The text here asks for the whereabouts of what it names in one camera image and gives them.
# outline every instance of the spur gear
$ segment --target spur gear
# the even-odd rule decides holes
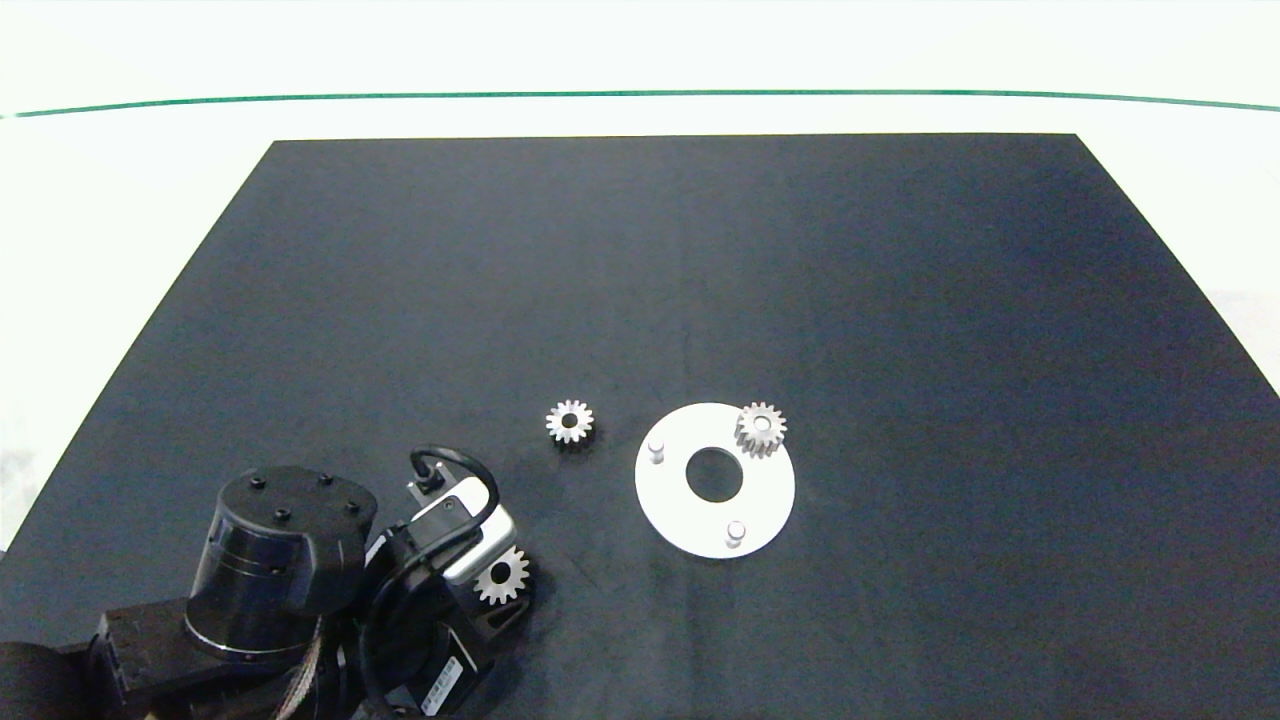
[[[476,579],[476,592],[480,593],[481,602],[507,605],[525,589],[526,579],[529,579],[529,560],[525,559],[525,551],[511,546],[493,565],[480,573],[480,578]]]
[[[547,415],[547,430],[552,439],[562,446],[582,443],[591,434],[591,423],[595,416],[591,409],[581,400],[566,400],[557,402]]]
[[[737,445],[754,457],[767,457],[782,445],[787,419],[772,405],[753,402],[737,416]]]

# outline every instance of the black cylindrical motor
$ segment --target black cylindrical motor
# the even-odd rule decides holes
[[[317,618],[355,596],[376,511],[365,488],[303,468],[227,483],[187,602],[188,633],[232,661],[301,657]]]

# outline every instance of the black mat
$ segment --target black mat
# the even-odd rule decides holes
[[[566,397],[588,455],[544,436]],[[792,419],[790,523],[685,555],[639,442],[754,400]],[[393,521],[429,439],[540,564],[493,717],[1277,717],[1277,437],[1075,137],[283,142],[0,562],[0,637],[183,594],[251,465]]]

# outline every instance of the white disc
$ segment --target white disc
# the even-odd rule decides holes
[[[741,411],[721,402],[686,405],[658,420],[640,443],[640,507],[654,529],[685,552],[749,555],[772,541],[791,515],[796,483],[787,448],[751,457],[739,447],[733,432]],[[726,452],[742,468],[742,487],[724,502],[703,500],[689,487],[689,459],[707,448]]]

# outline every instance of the gear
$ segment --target gear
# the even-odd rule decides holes
[[[748,455],[765,457],[782,445],[786,432],[787,419],[776,407],[753,402],[739,414],[735,437]]]
[[[557,402],[547,415],[547,429],[552,438],[562,446],[572,446],[584,442],[591,434],[591,409],[580,400],[566,400]]]
[[[507,602],[516,600],[520,591],[525,589],[525,580],[529,579],[529,560],[525,559],[525,551],[511,546],[507,552],[502,553],[502,557],[495,560],[493,565],[485,568],[484,573],[480,573],[480,578],[476,579],[476,592],[480,593],[480,601],[488,602],[489,605],[507,605]]]

